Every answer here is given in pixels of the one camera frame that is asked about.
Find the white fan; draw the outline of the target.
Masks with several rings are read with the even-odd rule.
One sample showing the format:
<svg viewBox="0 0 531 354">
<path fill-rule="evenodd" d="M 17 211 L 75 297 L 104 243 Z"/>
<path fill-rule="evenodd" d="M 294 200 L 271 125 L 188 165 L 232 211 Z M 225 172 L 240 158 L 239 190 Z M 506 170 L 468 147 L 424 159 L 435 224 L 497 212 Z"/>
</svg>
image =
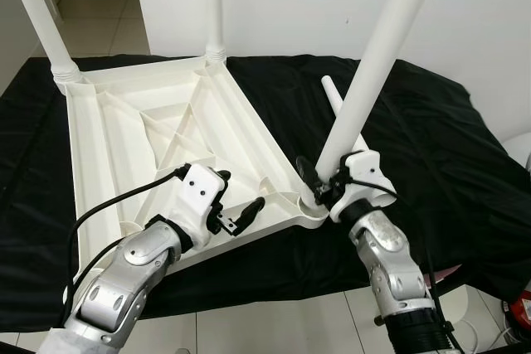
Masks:
<svg viewBox="0 0 531 354">
<path fill-rule="evenodd" d="M 502 146 L 504 146 L 505 152 L 507 152 L 509 157 L 519 163 L 525 171 L 530 169 L 531 132 L 524 132 L 515 135 L 515 137 L 505 139 Z"/>
</svg>

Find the red round object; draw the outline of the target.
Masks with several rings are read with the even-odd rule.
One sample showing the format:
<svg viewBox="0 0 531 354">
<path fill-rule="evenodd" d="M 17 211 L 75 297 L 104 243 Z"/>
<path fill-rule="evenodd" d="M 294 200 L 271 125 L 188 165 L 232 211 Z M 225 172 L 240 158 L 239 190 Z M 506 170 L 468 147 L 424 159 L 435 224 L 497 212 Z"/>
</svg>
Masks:
<svg viewBox="0 0 531 354">
<path fill-rule="evenodd" d="M 504 306 L 509 320 L 516 327 L 522 328 L 527 332 L 531 330 L 529 308 L 531 308 L 531 293 L 528 290 L 524 290 L 515 301 L 509 302 Z"/>
</svg>

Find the white round floor base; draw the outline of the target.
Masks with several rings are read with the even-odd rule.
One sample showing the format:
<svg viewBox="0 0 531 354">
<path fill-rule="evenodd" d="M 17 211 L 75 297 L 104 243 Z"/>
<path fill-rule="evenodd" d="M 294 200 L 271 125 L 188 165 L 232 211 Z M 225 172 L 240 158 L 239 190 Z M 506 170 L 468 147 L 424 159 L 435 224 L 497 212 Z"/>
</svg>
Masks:
<svg viewBox="0 0 531 354">
<path fill-rule="evenodd" d="M 455 338 L 466 353 L 493 349 L 500 328 L 494 322 L 493 306 L 485 303 L 479 290 L 464 285 L 445 293 L 440 300 L 445 317 L 454 325 Z"/>
</svg>

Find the pink seat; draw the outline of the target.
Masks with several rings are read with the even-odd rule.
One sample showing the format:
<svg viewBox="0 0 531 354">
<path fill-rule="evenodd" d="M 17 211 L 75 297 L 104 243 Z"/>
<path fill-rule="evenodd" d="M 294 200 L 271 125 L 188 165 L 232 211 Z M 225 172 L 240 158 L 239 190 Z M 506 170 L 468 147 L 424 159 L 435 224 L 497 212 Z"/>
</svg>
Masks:
<svg viewBox="0 0 531 354">
<path fill-rule="evenodd" d="M 440 269 L 432 272 L 432 278 L 436 280 L 437 283 L 444 281 L 444 279 L 451 277 L 455 272 L 458 272 L 462 267 L 462 264 L 455 264 L 448 268 Z"/>
</svg>

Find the black table cloth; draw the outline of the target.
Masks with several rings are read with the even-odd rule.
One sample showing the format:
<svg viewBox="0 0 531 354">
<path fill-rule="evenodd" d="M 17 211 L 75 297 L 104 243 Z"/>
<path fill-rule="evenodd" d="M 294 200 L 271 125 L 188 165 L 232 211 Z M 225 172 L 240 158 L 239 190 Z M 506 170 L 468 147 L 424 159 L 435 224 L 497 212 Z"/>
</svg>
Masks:
<svg viewBox="0 0 531 354">
<path fill-rule="evenodd" d="M 356 60 L 231 57 L 227 69 L 294 161 L 316 158 L 333 123 L 323 76 L 349 84 Z M 462 85 L 398 60 L 362 132 L 382 154 L 398 206 L 387 216 L 434 270 L 517 298 L 531 277 L 529 173 L 483 123 Z M 67 237 L 75 224 L 66 101 L 49 61 L 27 59 L 0 94 L 0 332 L 43 332 L 61 311 Z M 174 272 L 149 294 L 145 318 L 363 289 L 367 271 L 331 222 L 300 226 Z"/>
</svg>

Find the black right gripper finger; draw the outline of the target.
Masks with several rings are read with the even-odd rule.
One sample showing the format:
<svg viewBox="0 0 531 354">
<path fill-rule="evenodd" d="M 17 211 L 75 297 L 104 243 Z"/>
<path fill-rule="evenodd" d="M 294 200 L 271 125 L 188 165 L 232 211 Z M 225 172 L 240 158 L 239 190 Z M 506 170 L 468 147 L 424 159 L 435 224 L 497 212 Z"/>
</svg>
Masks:
<svg viewBox="0 0 531 354">
<path fill-rule="evenodd" d="M 296 171 L 300 180 L 308 187 L 312 197 L 321 196 L 324 191 L 324 183 L 315 171 L 315 165 L 308 158 L 296 158 Z"/>
</svg>

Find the white plastic table top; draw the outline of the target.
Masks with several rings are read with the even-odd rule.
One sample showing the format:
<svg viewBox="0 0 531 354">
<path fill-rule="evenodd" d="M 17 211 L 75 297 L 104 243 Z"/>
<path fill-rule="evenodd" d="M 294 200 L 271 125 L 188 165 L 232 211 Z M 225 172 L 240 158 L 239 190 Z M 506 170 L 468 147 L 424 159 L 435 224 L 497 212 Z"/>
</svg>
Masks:
<svg viewBox="0 0 531 354">
<path fill-rule="evenodd" d="M 178 272 L 289 226 L 318 228 L 325 211 L 303 205 L 306 185 L 229 69 L 204 57 L 85 72 L 66 82 L 76 214 L 186 163 L 231 173 L 223 215 L 265 206 L 238 236 L 221 233 L 170 268 Z"/>
</svg>

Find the black metal table leg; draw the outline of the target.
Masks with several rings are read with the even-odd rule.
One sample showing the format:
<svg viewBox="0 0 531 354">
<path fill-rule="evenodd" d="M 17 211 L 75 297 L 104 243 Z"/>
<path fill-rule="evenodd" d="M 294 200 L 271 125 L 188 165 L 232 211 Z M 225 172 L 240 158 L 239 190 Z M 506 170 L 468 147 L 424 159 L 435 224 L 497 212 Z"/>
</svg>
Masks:
<svg viewBox="0 0 531 354">
<path fill-rule="evenodd" d="M 466 286 L 475 282 L 476 279 L 481 277 L 481 272 L 478 269 L 466 269 L 461 267 L 449 270 L 448 272 L 435 272 L 433 277 L 435 277 L 436 282 L 432 291 L 437 297 L 441 297 L 461 286 Z"/>
</svg>

